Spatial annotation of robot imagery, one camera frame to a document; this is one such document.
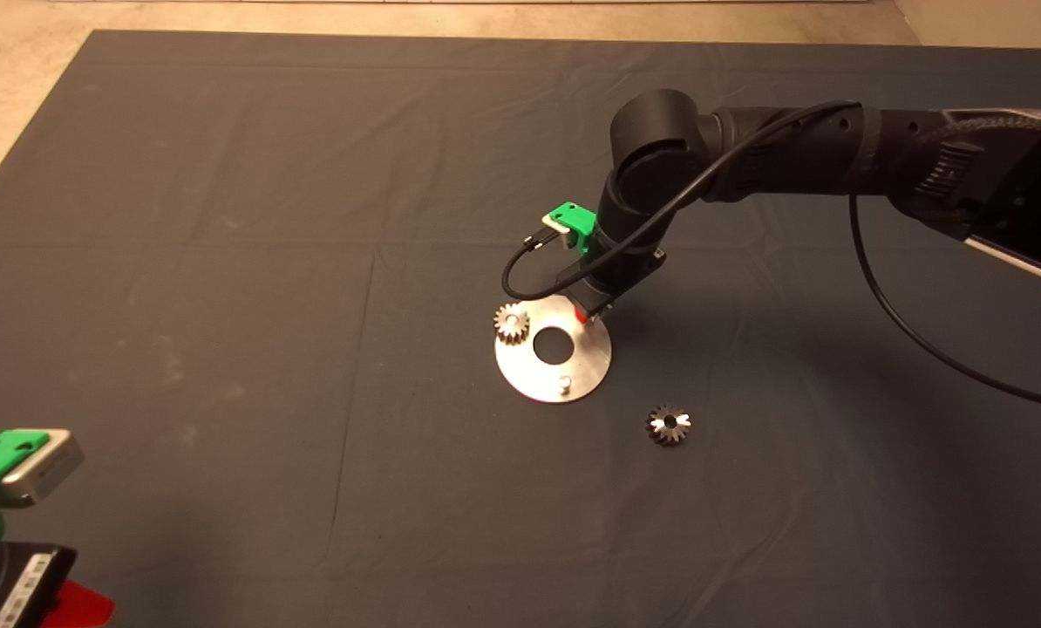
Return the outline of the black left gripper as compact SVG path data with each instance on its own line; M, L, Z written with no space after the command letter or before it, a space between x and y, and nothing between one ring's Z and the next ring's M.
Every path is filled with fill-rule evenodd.
M115 601L67 580L77 559L70 546L0 543L0 627L107 627Z

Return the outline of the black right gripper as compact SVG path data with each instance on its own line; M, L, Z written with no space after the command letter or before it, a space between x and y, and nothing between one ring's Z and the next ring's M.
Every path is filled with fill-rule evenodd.
M559 294L572 302L576 321L588 325L593 317L604 315L617 298L643 282L665 262L667 255L660 248L631 248L615 261L559 290Z

